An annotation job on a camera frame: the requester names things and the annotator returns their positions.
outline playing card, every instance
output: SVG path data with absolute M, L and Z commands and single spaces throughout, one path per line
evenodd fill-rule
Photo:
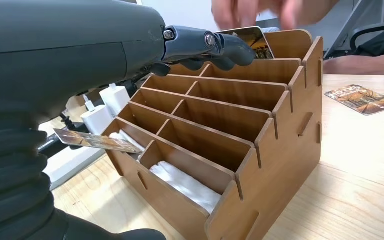
M 142 151 L 130 142 L 98 136 L 77 131 L 54 129 L 59 140 L 66 145 L 90 147 L 97 149 L 115 150 L 131 154 L 141 154 Z
M 366 116 L 384 111 L 384 95 L 359 85 L 348 85 L 325 95 Z
M 234 35 L 245 41 L 254 50 L 256 59 L 274 59 L 266 36 L 258 26 L 220 31 L 219 33 Z

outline white towel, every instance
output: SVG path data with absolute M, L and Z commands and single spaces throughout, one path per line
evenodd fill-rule
M 131 138 L 127 133 L 125 133 L 122 130 L 120 130 L 120 133 L 116 133 L 116 132 L 111 133 L 109 135 L 109 138 L 124 140 L 126 142 L 129 142 L 129 143 L 133 144 L 135 147 L 140 149 L 142 152 L 145 151 L 145 148 L 143 146 L 141 146 L 138 142 L 136 142 L 133 138 Z M 142 154 L 135 154 L 135 153 L 128 153 L 128 154 L 133 159 L 135 159 L 136 161 L 138 161 L 138 162 L 141 161 Z
M 222 197 L 168 162 L 160 161 L 157 165 L 152 166 L 150 171 L 203 207 L 209 214 L 213 212 Z
M 140 149 L 142 152 L 145 151 L 145 148 L 141 146 L 137 141 L 135 141 L 133 138 L 131 138 L 127 133 L 125 133 L 123 130 L 120 130 L 120 135 L 126 140 L 127 142 L 133 144 L 135 147 Z

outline office chair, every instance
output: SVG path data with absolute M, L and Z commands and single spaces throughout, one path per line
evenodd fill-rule
M 381 32 L 379 35 L 373 39 L 367 41 L 366 43 L 356 46 L 356 40 L 358 37 L 375 32 Z M 377 57 L 384 55 L 384 23 L 377 23 L 372 25 L 367 25 L 364 27 L 359 27 L 355 29 L 352 33 L 352 37 L 349 41 L 351 47 L 351 55 L 358 56 L 370 56 Z

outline robotic hand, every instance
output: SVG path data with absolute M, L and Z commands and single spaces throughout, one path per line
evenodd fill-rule
M 166 27 L 149 7 L 118 0 L 0 0 L 0 239 L 164 239 L 142 229 L 112 234 L 54 207 L 39 124 L 85 90 L 170 65 L 249 65 L 239 38 Z

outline wooden organizer box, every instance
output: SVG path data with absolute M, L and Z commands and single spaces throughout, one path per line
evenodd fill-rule
M 266 34 L 276 59 L 152 75 L 106 129 L 146 147 L 107 151 L 121 176 L 188 240 L 261 240 L 320 160 L 323 39 Z M 222 195 L 204 208 L 150 172 L 171 163 Z

